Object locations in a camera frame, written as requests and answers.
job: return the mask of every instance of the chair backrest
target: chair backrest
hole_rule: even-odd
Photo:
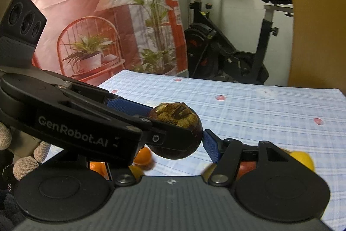
[[[112,41],[104,50],[103,55],[113,54],[122,59],[120,37],[115,26],[107,19],[98,16],[83,17],[73,21],[60,34],[57,42],[57,52],[61,73],[71,76],[79,72],[79,64],[73,65],[69,60],[64,60],[74,51],[71,44],[81,41],[80,37],[102,36]]]

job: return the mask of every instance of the printed backdrop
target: printed backdrop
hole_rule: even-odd
[[[123,69],[187,69],[178,0],[32,0],[47,18],[33,64],[95,86]]]

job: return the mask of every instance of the white wall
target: white wall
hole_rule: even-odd
[[[238,50],[255,52],[265,4],[261,0],[202,0],[212,3],[210,18]],[[179,0],[183,25],[187,27],[187,4]],[[293,17],[275,12],[273,26],[279,28],[277,37],[271,36],[264,64],[269,72],[266,85],[286,86],[290,71]]]

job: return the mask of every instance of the white flower pot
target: white flower pot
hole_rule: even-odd
[[[101,53],[79,61],[80,70],[88,72],[101,66]]]

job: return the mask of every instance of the gray gripper base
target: gray gripper base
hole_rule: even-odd
[[[26,219],[16,231],[327,231],[321,221],[282,224],[241,208],[226,188],[201,176],[143,176],[139,184],[118,188],[96,213],[70,223]]]

